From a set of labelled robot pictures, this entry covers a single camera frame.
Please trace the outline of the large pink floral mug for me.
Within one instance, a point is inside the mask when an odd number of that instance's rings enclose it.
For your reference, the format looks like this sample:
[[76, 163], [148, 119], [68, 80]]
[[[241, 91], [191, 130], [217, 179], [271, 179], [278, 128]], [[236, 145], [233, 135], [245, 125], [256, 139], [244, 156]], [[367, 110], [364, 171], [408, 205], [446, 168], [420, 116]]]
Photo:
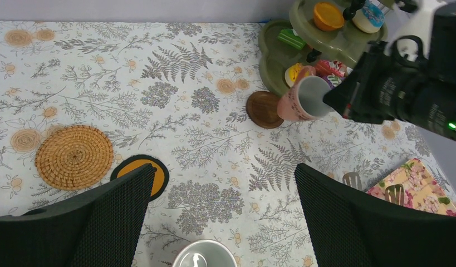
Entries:
[[172, 267], [236, 267], [231, 251], [212, 239], [200, 239], [184, 247], [175, 257]]

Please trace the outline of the yellow frosted donut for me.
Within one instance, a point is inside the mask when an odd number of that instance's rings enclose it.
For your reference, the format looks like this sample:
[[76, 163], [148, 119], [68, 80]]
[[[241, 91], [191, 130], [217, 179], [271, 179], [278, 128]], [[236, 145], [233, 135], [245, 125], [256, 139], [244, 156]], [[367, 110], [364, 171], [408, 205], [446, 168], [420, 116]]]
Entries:
[[296, 63], [285, 70], [284, 80], [289, 88], [294, 85], [299, 73], [304, 69], [304, 67], [305, 66], [303, 64]]

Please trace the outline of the blue frosted donut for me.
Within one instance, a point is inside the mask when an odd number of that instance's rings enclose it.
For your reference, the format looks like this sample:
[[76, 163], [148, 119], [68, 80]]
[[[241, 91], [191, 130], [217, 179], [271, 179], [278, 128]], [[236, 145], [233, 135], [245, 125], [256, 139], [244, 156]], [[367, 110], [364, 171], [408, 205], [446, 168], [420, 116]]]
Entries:
[[380, 30], [385, 23], [382, 10], [371, 1], [366, 1], [362, 9], [352, 18], [353, 24], [361, 31], [372, 34]]

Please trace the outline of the metal tongs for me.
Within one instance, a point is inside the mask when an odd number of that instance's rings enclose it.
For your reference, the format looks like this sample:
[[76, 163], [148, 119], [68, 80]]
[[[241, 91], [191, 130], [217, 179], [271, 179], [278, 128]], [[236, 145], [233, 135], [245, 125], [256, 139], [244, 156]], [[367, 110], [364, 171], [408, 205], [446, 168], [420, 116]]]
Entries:
[[[354, 189], [363, 191], [360, 175], [357, 172], [348, 172], [342, 177], [342, 183]], [[380, 181], [366, 191], [369, 195], [375, 196], [387, 202], [405, 206], [405, 190], [403, 184], [387, 185]]]

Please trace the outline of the dark brown round coaster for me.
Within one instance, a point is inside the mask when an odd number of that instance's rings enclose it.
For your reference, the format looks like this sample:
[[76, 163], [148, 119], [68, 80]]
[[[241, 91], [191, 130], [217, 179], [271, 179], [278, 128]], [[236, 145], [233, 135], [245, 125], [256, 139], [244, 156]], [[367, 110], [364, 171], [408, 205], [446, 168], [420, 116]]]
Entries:
[[281, 126], [284, 119], [277, 114], [280, 98], [268, 91], [252, 93], [246, 103], [248, 117], [259, 127], [273, 129]]

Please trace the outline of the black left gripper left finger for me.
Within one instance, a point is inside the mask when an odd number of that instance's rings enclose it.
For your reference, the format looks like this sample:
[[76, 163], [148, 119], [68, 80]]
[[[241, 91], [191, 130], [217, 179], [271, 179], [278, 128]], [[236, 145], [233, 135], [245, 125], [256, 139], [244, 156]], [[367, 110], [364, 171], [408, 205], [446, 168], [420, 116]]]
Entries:
[[0, 217], [0, 266], [130, 266], [154, 176], [144, 164], [69, 199]]

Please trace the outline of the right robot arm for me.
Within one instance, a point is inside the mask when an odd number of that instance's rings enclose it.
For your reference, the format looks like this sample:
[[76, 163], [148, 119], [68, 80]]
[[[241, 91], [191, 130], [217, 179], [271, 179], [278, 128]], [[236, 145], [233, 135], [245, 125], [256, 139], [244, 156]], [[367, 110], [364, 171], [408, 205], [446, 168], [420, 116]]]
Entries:
[[456, 1], [396, 1], [410, 19], [391, 42], [371, 41], [323, 102], [344, 118], [400, 120], [456, 142]]

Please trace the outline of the pink strawberry cake slice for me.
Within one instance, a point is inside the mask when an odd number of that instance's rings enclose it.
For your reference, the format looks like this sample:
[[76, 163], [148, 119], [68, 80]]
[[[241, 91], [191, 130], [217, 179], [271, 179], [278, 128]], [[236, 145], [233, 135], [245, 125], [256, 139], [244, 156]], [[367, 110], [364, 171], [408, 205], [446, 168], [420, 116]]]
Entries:
[[319, 60], [314, 68], [319, 76], [335, 75], [338, 77], [347, 76], [347, 66], [338, 60]]

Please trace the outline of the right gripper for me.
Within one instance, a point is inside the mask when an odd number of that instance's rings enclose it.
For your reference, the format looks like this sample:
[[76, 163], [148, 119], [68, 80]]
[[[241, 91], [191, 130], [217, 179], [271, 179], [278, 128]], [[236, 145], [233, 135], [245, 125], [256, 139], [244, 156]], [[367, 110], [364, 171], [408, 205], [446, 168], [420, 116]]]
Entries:
[[371, 41], [352, 72], [326, 93], [323, 102], [343, 118], [381, 124], [397, 118], [395, 42]]

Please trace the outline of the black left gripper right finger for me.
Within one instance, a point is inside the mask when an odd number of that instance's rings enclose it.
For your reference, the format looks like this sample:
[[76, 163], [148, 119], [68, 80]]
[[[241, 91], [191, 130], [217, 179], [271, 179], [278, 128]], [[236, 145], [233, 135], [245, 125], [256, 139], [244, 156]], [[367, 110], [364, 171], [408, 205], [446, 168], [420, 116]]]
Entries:
[[456, 217], [380, 200], [306, 164], [295, 180], [319, 266], [456, 266]]

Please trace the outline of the purple candy packet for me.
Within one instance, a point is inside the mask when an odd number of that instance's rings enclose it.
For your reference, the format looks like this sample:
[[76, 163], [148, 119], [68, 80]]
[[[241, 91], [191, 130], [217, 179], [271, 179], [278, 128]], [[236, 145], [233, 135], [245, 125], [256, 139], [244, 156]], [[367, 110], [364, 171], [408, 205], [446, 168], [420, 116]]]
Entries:
[[344, 80], [343, 77], [337, 75], [324, 75], [321, 77], [326, 83], [329, 85], [330, 88], [335, 88], [339, 84], [341, 84]]

